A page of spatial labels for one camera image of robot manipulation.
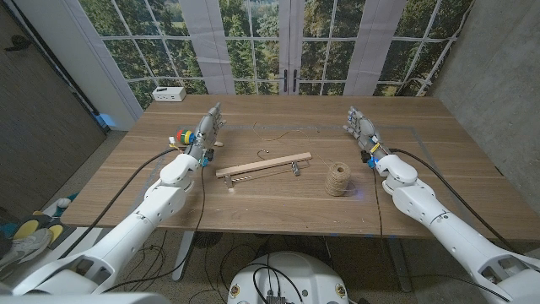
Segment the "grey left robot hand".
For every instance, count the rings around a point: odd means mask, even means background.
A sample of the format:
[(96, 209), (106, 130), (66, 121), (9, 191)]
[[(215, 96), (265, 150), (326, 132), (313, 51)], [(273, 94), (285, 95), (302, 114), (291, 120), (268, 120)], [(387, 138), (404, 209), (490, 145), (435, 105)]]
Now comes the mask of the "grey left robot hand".
[(202, 118), (195, 129), (194, 145), (204, 149), (214, 146), (219, 130), (226, 121), (222, 118), (221, 103), (217, 102)]

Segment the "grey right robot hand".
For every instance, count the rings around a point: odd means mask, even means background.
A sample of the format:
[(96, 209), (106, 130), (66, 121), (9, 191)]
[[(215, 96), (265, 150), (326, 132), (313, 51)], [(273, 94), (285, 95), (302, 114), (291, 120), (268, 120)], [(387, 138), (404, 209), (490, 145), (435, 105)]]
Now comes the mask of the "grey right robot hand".
[(381, 135), (375, 125), (360, 110), (350, 106), (347, 124), (343, 128), (358, 142), (359, 147), (373, 155), (381, 147)]

